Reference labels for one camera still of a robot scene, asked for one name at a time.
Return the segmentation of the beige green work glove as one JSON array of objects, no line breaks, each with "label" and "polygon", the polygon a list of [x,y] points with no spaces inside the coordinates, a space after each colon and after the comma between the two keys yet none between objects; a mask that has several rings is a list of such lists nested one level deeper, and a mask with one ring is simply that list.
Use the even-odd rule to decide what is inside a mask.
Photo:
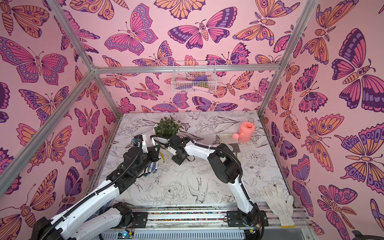
[{"label": "beige green work glove", "polygon": [[239,142],[233,138],[233,134],[220,134],[220,143],[226,144],[235,155],[241,152]]}]

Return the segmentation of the white plastic flower pot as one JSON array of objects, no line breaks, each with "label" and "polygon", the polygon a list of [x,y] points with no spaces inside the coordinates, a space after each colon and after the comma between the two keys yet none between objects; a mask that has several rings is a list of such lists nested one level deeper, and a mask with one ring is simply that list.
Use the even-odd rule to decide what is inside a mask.
[{"label": "white plastic flower pot", "polygon": [[[154,135],[157,136],[155,128],[153,129]],[[153,140],[155,141],[155,144],[160,145],[162,149],[166,149],[166,144],[168,143],[167,138],[161,138],[161,137],[153,137]]]}]

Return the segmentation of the clear wall basket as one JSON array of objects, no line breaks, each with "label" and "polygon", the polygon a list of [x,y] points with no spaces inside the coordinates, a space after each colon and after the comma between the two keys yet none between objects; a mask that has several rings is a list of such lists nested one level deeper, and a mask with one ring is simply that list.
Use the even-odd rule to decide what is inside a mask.
[{"label": "clear wall basket", "polygon": [[182,61],[174,63],[170,85],[177,93],[208,93],[217,91],[217,65],[215,61]]}]

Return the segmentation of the green potted plant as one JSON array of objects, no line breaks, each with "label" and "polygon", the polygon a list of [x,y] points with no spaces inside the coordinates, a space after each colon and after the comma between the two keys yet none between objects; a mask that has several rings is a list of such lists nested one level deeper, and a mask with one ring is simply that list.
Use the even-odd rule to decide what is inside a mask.
[{"label": "green potted plant", "polygon": [[169,139],[173,135],[179,133],[183,128],[179,121],[176,121],[172,117],[164,117],[154,127],[155,135]]}]

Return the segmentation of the blue dotted work glove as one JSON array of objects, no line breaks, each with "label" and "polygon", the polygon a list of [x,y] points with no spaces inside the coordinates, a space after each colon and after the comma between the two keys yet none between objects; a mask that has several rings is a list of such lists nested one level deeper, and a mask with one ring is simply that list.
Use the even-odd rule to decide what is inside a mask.
[{"label": "blue dotted work glove", "polygon": [[146,159],[146,166],[141,175],[147,176],[149,174],[156,173],[159,168],[159,163],[164,160],[165,159],[162,153],[148,153],[148,157]]}]

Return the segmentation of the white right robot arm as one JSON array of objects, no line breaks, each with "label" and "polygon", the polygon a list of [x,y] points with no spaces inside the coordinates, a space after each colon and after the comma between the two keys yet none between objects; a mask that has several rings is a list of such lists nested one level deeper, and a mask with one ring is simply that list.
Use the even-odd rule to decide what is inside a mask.
[{"label": "white right robot arm", "polygon": [[201,158],[209,162],[215,176],[230,188],[234,196],[240,218],[248,227],[263,228],[266,217],[249,197],[243,185],[243,169],[239,159],[226,144],[209,146],[200,144],[189,137],[173,135],[166,143],[167,150],[173,154],[172,160],[183,163],[188,157]]}]

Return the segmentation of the white glove on rail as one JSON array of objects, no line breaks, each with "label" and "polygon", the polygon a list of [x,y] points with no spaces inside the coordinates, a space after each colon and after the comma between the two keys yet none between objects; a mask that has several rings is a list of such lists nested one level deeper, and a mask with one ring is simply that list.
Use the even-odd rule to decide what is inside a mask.
[{"label": "white glove on rail", "polygon": [[294,212],[293,196],[289,195],[285,199],[281,186],[274,186],[272,184],[265,186],[264,190],[261,191],[261,195],[273,214],[278,217],[282,228],[293,228],[296,226],[292,219]]}]

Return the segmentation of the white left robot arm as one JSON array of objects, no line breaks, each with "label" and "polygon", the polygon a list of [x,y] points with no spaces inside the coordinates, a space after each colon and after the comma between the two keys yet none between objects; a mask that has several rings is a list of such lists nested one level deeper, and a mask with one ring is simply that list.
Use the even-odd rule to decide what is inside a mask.
[{"label": "white left robot arm", "polygon": [[150,164],[159,160],[159,156],[159,146],[130,148],[123,155],[124,161],[90,194],[53,218],[38,220],[31,238],[89,240],[110,228],[131,227],[135,219],[126,203],[114,204],[95,218],[92,215],[133,185]]}]

